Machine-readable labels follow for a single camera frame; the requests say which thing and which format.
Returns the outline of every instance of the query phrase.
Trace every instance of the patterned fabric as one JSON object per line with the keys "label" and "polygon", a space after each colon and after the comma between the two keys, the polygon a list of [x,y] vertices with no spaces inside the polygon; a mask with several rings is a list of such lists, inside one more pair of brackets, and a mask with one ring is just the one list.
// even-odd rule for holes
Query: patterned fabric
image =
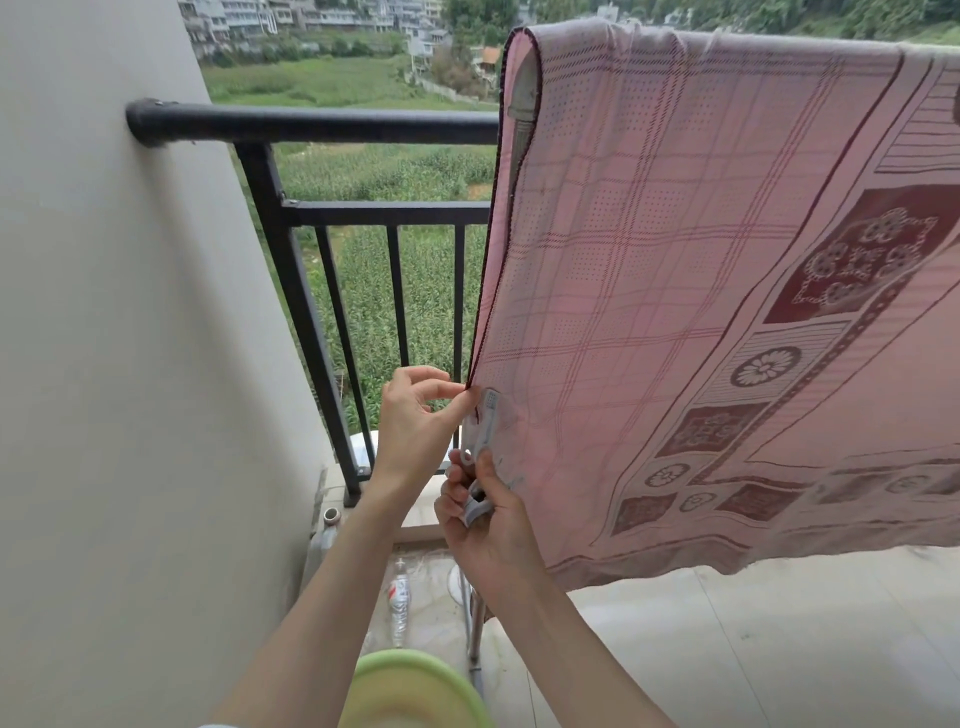
{"label": "patterned fabric", "polygon": [[504,108],[531,58],[471,370],[558,580],[960,544],[960,54],[574,21]]}

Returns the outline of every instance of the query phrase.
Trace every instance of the green field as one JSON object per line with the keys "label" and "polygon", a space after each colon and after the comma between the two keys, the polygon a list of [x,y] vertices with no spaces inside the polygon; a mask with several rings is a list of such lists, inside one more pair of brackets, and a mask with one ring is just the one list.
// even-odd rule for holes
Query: green field
{"label": "green field", "polygon": [[[403,58],[320,58],[273,65],[205,67],[203,71],[210,98],[219,104],[476,110],[473,105],[453,104],[408,86],[402,80],[402,67]],[[297,200],[489,199],[495,165],[493,147],[290,143],[277,145],[275,154],[287,196]],[[239,165],[237,169],[247,193]],[[249,193],[248,205],[260,234]],[[399,365],[386,230],[339,228],[329,234],[364,404],[371,427],[376,427],[380,385]],[[429,363],[452,371],[453,228],[417,226],[401,229],[399,235],[411,363]],[[302,229],[298,237],[334,365],[338,372],[345,373],[316,236],[313,230]],[[465,368],[473,338],[485,238],[485,227],[468,228]],[[359,431],[356,407],[348,392],[344,405],[350,431]]]}

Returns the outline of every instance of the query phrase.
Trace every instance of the plastic bottle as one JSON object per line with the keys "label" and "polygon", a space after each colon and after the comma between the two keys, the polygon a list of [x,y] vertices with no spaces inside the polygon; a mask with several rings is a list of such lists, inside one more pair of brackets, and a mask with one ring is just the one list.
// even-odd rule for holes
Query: plastic bottle
{"label": "plastic bottle", "polygon": [[387,592],[390,600],[390,632],[394,647],[403,647],[407,637],[407,616],[410,612],[410,577],[402,558],[396,559],[394,580]]}
{"label": "plastic bottle", "polygon": [[320,564],[323,562],[326,553],[333,546],[333,540],[337,538],[337,529],[340,527],[340,509],[327,508],[324,511],[324,527],[317,530],[313,538],[310,539],[310,545],[306,548],[306,563],[303,565],[303,579],[300,581],[300,593],[306,589],[310,579],[317,573]]}

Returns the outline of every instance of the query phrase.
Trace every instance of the forearm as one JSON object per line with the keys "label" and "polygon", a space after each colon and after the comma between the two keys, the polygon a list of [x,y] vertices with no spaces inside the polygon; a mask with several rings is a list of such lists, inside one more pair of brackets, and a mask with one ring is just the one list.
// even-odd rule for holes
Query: forearm
{"label": "forearm", "polygon": [[335,728],[405,503],[372,486],[294,608],[213,716],[237,728]]}
{"label": "forearm", "polygon": [[514,595],[497,616],[564,728],[674,726],[549,577]]}

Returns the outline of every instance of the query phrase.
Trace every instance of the black metal railing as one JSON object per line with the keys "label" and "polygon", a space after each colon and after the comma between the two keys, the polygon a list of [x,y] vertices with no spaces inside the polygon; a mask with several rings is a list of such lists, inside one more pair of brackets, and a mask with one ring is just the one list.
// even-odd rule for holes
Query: black metal railing
{"label": "black metal railing", "polygon": [[175,141],[216,140],[232,143],[260,217],[264,238],[276,267],[283,296],[326,423],[334,454],[347,484],[344,504],[360,498],[360,483],[370,468],[358,468],[350,446],[347,420],[333,365],[324,340],[323,323],[307,283],[294,230],[311,227],[324,266],[334,324],[340,338],[350,390],[371,465],[375,459],[364,409],[356,357],[350,343],[347,313],[327,226],[373,225],[386,228],[396,313],[397,365],[410,363],[403,281],[400,274],[400,226],[453,226],[453,372],[463,375],[464,258],[468,225],[487,225],[489,202],[378,203],[289,200],[274,162],[272,144],[284,141],[378,142],[401,144],[496,144],[494,112],[382,111],[351,109],[286,109],[177,104],[152,99],[127,106],[133,136],[150,147]]}

